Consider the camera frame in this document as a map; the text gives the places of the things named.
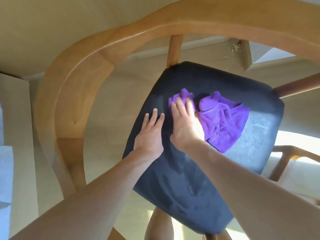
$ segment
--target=curved wooden backrest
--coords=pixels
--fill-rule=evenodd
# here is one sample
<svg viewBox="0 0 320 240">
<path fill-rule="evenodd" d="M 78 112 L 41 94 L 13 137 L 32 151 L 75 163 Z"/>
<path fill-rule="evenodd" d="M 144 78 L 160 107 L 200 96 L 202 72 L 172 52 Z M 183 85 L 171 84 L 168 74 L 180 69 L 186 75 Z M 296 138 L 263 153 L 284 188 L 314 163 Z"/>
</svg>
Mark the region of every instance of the curved wooden backrest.
<svg viewBox="0 0 320 240">
<path fill-rule="evenodd" d="M 139 46 L 167 35 L 219 34 L 280 48 L 320 65 L 319 22 L 320 7 L 298 0 L 181 0 L 64 50 L 44 75 L 34 115 L 63 195 L 86 184 L 83 137 L 100 86 Z"/>
</svg>

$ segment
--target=hand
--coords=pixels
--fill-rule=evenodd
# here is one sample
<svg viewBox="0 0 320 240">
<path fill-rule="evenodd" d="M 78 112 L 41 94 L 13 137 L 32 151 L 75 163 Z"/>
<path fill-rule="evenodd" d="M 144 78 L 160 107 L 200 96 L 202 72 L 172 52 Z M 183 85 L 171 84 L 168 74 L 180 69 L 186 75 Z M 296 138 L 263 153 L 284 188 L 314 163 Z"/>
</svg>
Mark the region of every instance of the hand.
<svg viewBox="0 0 320 240">
<path fill-rule="evenodd" d="M 150 159 L 156 160 L 163 152 L 161 128 L 165 120 L 165 114 L 162 113 L 157 123 L 158 110 L 153 109 L 152 117 L 149 121 L 149 114 L 146 113 L 142 123 L 142 129 L 134 140 L 133 150 L 139 150 L 146 153 Z"/>
<path fill-rule="evenodd" d="M 172 144 L 180 151 L 186 149 L 196 141 L 204 141 L 205 133 L 199 119 L 195 116 L 193 104 L 186 99 L 186 107 L 181 98 L 177 98 L 177 104 L 171 104 L 173 116 L 173 134 L 170 137 Z"/>
</svg>

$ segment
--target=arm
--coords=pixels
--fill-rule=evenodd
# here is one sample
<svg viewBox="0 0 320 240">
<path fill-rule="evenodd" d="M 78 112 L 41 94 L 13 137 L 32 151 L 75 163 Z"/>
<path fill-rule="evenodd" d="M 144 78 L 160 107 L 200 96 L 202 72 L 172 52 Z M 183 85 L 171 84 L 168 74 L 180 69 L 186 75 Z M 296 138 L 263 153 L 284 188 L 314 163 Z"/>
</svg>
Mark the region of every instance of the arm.
<svg viewBox="0 0 320 240">
<path fill-rule="evenodd" d="M 171 141 L 192 158 L 217 188 L 251 240 L 320 239 L 320 210 L 256 175 L 204 141 L 191 101 L 171 105 Z"/>
<path fill-rule="evenodd" d="M 161 127 L 154 109 L 146 114 L 134 150 L 108 172 L 63 200 L 12 237 L 20 239 L 107 239 L 135 183 L 163 152 Z"/>
</svg>

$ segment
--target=forearm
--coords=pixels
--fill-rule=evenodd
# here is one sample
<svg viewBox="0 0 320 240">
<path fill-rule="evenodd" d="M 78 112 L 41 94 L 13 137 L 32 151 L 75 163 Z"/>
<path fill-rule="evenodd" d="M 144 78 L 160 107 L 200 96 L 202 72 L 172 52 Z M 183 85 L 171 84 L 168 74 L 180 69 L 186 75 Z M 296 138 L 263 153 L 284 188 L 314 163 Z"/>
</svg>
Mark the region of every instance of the forearm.
<svg viewBox="0 0 320 240">
<path fill-rule="evenodd" d="M 208 143 L 197 141 L 185 152 L 221 194 L 250 239 L 320 239 L 320 210 L 256 175 Z"/>
<path fill-rule="evenodd" d="M 107 239 L 132 188 L 151 163 L 146 153 L 132 151 L 12 239 Z"/>
</svg>

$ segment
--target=seat cushion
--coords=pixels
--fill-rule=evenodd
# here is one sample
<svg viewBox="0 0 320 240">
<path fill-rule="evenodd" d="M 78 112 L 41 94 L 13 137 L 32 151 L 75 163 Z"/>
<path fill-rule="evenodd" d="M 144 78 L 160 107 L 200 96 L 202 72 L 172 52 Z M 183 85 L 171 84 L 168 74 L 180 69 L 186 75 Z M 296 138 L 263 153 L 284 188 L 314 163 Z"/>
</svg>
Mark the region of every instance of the seat cushion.
<svg viewBox="0 0 320 240">
<path fill-rule="evenodd" d="M 168 98 L 182 88 L 194 93 L 195 103 L 219 91 L 226 99 L 250 108 L 241 137 L 225 156 L 257 174 L 262 173 L 274 146 L 284 104 L 267 84 L 182 62 L 165 69 L 140 110 L 123 158 L 133 150 L 144 115 L 151 114 L 153 108 L 158 109 L 158 114 L 165 113 L 162 127 L 164 152 L 142 174 L 134 190 L 195 232 L 220 234 L 233 218 L 230 209 L 198 165 L 170 142 L 173 119 Z"/>
</svg>

